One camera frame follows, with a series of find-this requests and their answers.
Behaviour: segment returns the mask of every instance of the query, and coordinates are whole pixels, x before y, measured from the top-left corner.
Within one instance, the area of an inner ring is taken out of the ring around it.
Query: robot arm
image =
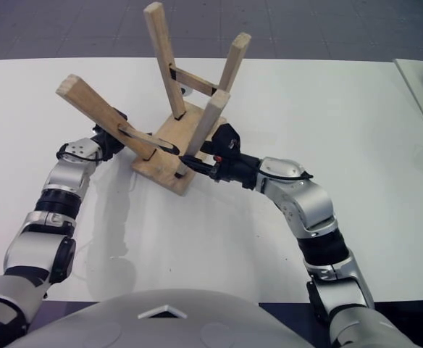
[[[100,127],[93,138],[65,144],[34,211],[10,244],[0,275],[0,347],[25,335],[52,284],[71,273],[75,218],[89,178],[123,145]]]
[[[240,137],[221,125],[201,151],[213,154],[216,164],[195,157],[181,160],[215,181],[239,181],[271,199],[297,238],[311,280],[306,287],[316,316],[330,323],[334,347],[415,347],[387,318],[374,310],[374,300],[345,245],[327,192],[297,162],[240,153]]]

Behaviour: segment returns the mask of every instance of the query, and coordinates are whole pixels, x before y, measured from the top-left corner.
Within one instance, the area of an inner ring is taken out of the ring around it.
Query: wooden stool leg
[[[151,158],[155,148],[120,133],[119,126],[133,127],[82,78],[69,75],[56,93],[140,157],[145,160]]]
[[[154,45],[155,55],[159,63],[160,73],[167,90],[169,104],[175,119],[180,119],[185,113],[183,94],[180,84],[171,78],[170,68],[176,68],[175,57],[169,42],[167,20],[163,5],[153,2],[144,9],[148,33]]]
[[[226,92],[231,90],[243,56],[246,55],[250,39],[251,36],[247,33],[240,33],[237,38],[234,39],[229,53],[227,54],[225,69],[223,70],[223,75],[221,75],[221,80],[218,85],[219,89]]]
[[[220,89],[213,95],[209,103],[206,105],[204,114],[202,115],[202,118],[200,119],[196,131],[192,135],[188,148],[185,150],[184,154],[195,156],[196,153],[200,151],[202,144],[212,128],[215,126],[215,123],[218,121],[219,116],[229,101],[229,98],[229,93]],[[176,169],[176,174],[178,176],[183,176],[187,169],[188,167],[184,163],[180,162],[180,165]]]

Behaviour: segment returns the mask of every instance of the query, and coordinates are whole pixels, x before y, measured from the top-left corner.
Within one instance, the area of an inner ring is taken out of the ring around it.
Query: black cable
[[[96,158],[85,158],[85,157],[78,156],[77,154],[73,154],[72,152],[66,152],[64,149],[67,146],[68,146],[68,143],[63,144],[60,147],[59,151],[55,154],[58,160],[60,160],[65,154],[67,156],[71,156],[71,157],[74,157],[74,158],[78,158],[79,160],[88,161],[88,162],[100,162],[100,161],[104,160],[104,158],[98,158],[97,153],[96,153]]]
[[[273,174],[269,174],[269,173],[264,172],[260,168],[252,167],[246,161],[241,160],[241,162],[243,164],[245,164],[247,167],[250,167],[251,169],[255,170],[256,172],[258,172],[262,175],[265,175],[268,178],[275,179],[275,180],[297,181],[297,180],[308,180],[308,179],[312,179],[314,177],[311,174],[308,174],[308,172],[306,172],[306,171],[304,171],[300,176],[293,176],[293,177],[273,175]]]

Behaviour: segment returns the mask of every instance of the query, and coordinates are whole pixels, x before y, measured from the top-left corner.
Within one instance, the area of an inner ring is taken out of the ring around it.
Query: silver robot arm segment
[[[240,136],[229,124],[219,126],[201,151],[214,155],[215,165],[191,156],[181,160],[215,181],[238,181],[245,189],[255,189],[283,213],[311,277],[306,285],[310,302],[316,316],[330,323],[334,347],[415,347],[374,310],[366,281],[338,228],[332,201],[310,180],[312,175],[288,159],[241,154]]]
[[[10,244],[0,275],[0,347],[27,333],[49,287],[71,273],[75,218],[89,178],[123,145],[102,129],[93,138],[65,144],[34,211]]]
[[[332,346],[416,347],[374,310],[374,300],[353,252],[345,245],[327,192],[309,179],[288,181],[305,173],[297,162],[267,157],[259,169],[256,190],[276,204],[298,240],[311,277],[306,285],[310,302],[318,318],[330,323]]]
[[[353,252],[339,231],[327,192],[309,179],[288,181],[268,177],[299,178],[304,172],[297,162],[267,157],[261,161],[256,190],[276,204],[297,238],[311,276],[309,292],[319,297],[324,308],[322,314],[329,316],[336,308],[347,305],[374,308]]]

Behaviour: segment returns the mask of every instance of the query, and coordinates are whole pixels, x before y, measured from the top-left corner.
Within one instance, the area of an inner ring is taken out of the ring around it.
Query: light wood
[[[56,93],[141,158],[147,160],[155,152],[154,147],[120,133],[120,125],[132,126],[79,76],[69,75]]]
[[[214,92],[218,89],[217,85],[195,76],[190,72],[184,71],[179,67],[171,67],[170,71],[172,72],[172,78],[174,78],[177,82],[181,82],[182,84],[206,94],[207,96],[213,96]]]
[[[219,81],[219,89],[229,92],[233,86],[235,76],[238,73],[243,56],[246,55],[251,36],[247,33],[240,33],[233,41],[227,54],[226,65]]]
[[[176,65],[171,43],[169,42],[168,25],[163,5],[159,2],[153,2],[148,5],[144,9],[144,17],[147,22],[148,33],[154,45],[156,60],[159,63],[171,110],[174,117],[179,119],[185,113],[185,105],[180,85],[171,78],[169,72],[169,69],[175,68]]]
[[[229,101],[229,98],[229,93],[222,91],[221,89],[213,95],[205,107],[204,114],[198,122],[196,131],[192,135],[184,154],[189,154],[190,156],[196,155],[202,147],[205,139],[210,134],[210,131],[218,121],[219,116]],[[184,163],[180,162],[176,169],[176,173],[178,175],[184,175],[187,169],[188,167]]]
[[[169,151],[173,153],[175,151],[176,146],[174,144],[169,143],[168,141],[156,138],[155,136],[150,136],[149,134],[145,134],[140,132],[139,130],[134,129],[130,125],[120,125],[118,130],[122,133],[128,135],[130,138],[137,139],[142,141],[143,143],[147,143],[149,145],[159,147],[160,149]]]
[[[164,122],[161,128],[154,134],[157,138],[164,139],[180,149],[180,153],[184,154],[188,144],[194,134],[197,125],[201,119],[204,110],[193,104],[185,103],[187,112],[184,114],[180,122],[170,115]],[[226,119],[220,118],[215,127],[211,129],[209,137],[215,132],[216,127],[226,123]],[[205,159],[206,154],[199,152],[196,155],[199,159]],[[176,178],[175,173],[180,160],[177,156],[168,154],[162,151],[156,151],[149,161],[143,161],[140,158],[133,162],[133,169],[135,172],[151,179],[153,182],[175,192],[183,195],[189,186],[195,173],[187,169],[182,178]]]

